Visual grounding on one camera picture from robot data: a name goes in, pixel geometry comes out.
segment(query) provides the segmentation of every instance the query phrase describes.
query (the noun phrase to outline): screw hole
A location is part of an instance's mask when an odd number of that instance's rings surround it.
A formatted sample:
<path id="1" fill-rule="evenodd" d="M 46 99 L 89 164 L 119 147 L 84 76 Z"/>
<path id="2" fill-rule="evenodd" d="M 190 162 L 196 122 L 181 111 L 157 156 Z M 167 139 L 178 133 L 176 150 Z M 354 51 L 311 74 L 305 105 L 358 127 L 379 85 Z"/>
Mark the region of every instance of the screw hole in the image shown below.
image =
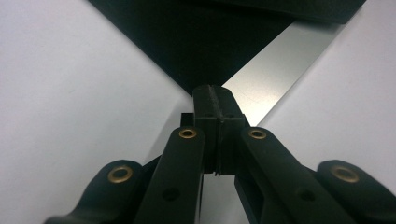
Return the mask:
<path id="1" fill-rule="evenodd" d="M 168 202 L 176 200 L 179 196 L 180 191 L 176 188 L 170 188 L 163 191 L 163 198 Z"/>
<path id="2" fill-rule="evenodd" d="M 252 138 L 256 138 L 256 139 L 264 139 L 267 134 L 265 132 L 263 132 L 262 130 L 251 130 L 248 135 L 250 135 L 250 137 Z"/>
<path id="3" fill-rule="evenodd" d="M 122 165 L 113 168 L 107 175 L 108 181 L 114 184 L 119 184 L 127 181 L 132 177 L 133 170 L 131 167 Z"/>
<path id="4" fill-rule="evenodd" d="M 356 183 L 359 181 L 358 174 L 345 166 L 335 165 L 331 168 L 331 172 L 338 179 L 348 183 Z"/>
<path id="5" fill-rule="evenodd" d="M 197 132 L 193 129 L 183 129 L 178 135 L 182 138 L 193 138 L 197 135 Z"/>

